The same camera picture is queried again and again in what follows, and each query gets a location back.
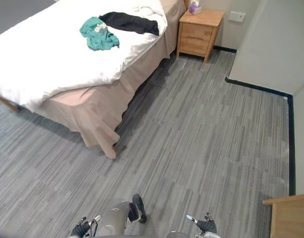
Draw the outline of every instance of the teal shirt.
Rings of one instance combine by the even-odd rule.
[[[108,31],[106,24],[97,17],[91,17],[80,28],[83,37],[87,37],[87,45],[97,50],[109,50],[119,46],[119,39]]]

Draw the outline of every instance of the nightstand drawer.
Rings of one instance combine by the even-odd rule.
[[[182,37],[180,51],[183,53],[197,53],[199,56],[204,56],[208,48],[209,41],[204,41],[199,38]]]
[[[182,38],[196,38],[204,41],[210,40],[212,27],[195,24],[182,24]]]

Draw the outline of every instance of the wall outlet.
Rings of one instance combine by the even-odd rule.
[[[229,21],[243,22],[245,18],[245,13],[232,11],[230,12]]]

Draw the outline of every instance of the gray carpet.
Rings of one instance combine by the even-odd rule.
[[[78,133],[0,103],[0,232],[64,238],[82,216],[138,192],[149,220],[126,234],[193,237],[185,215],[210,211],[223,238],[269,237],[262,200],[288,195],[286,99],[226,83],[235,54],[214,50],[208,64],[171,56],[124,114],[115,161]]]

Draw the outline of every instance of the white bedsheet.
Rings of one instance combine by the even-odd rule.
[[[34,112],[58,92],[119,79],[160,36],[108,27],[120,48],[89,49],[80,27],[111,11],[157,20],[160,36],[167,27],[159,0],[60,0],[0,35],[0,95]]]

